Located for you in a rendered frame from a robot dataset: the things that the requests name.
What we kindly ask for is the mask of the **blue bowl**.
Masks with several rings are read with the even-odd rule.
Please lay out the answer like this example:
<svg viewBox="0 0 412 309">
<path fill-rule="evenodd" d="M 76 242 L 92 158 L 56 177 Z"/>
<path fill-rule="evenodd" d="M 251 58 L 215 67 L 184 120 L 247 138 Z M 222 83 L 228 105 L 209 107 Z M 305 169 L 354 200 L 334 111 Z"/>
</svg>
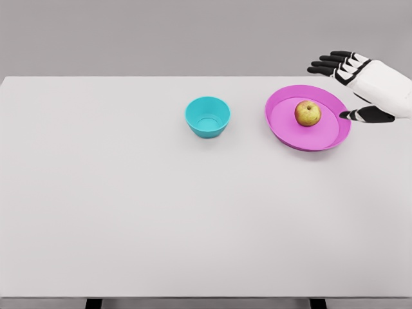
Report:
<svg viewBox="0 0 412 309">
<path fill-rule="evenodd" d="M 216 97 L 199 97 L 185 108 L 185 120 L 200 138 L 215 138 L 227 127 L 231 110 L 226 102 Z"/>
</svg>

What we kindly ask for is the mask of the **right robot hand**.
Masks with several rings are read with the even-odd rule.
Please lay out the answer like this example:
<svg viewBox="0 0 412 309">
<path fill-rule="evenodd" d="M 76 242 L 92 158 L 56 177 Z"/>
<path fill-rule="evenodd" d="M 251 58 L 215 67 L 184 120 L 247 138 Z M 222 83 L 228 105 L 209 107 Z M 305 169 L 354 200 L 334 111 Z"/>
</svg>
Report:
<svg viewBox="0 0 412 309">
<path fill-rule="evenodd" d="M 412 120 L 412 80 L 382 61 L 354 51 L 332 51 L 311 62 L 307 72 L 335 79 L 368 103 L 341 112 L 340 118 L 370 124 Z"/>
</svg>

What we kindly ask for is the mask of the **pink plate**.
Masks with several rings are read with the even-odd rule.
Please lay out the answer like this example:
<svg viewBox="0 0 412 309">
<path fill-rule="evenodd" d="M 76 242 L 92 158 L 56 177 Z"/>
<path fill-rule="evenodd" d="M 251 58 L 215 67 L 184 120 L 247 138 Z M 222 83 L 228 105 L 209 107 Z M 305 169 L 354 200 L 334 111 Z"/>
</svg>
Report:
<svg viewBox="0 0 412 309">
<path fill-rule="evenodd" d="M 295 107 L 304 100 L 316 103 L 322 112 L 314 126 L 304 127 L 295 119 Z M 275 91 L 267 100 L 265 117 L 282 143 L 302 151 L 323 151 L 343 143 L 351 122 L 339 117 L 346 106 L 332 93 L 309 85 L 291 85 Z"/>
</svg>

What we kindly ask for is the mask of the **yellow-red apple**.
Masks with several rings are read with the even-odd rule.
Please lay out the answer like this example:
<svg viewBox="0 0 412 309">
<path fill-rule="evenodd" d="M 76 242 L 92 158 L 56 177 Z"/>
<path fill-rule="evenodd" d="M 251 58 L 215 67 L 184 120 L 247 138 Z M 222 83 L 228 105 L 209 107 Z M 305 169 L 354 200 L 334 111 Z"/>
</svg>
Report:
<svg viewBox="0 0 412 309">
<path fill-rule="evenodd" d="M 294 116 L 299 125 L 311 127 L 320 121 L 322 112 L 315 102 L 303 100 L 296 105 Z"/>
</svg>

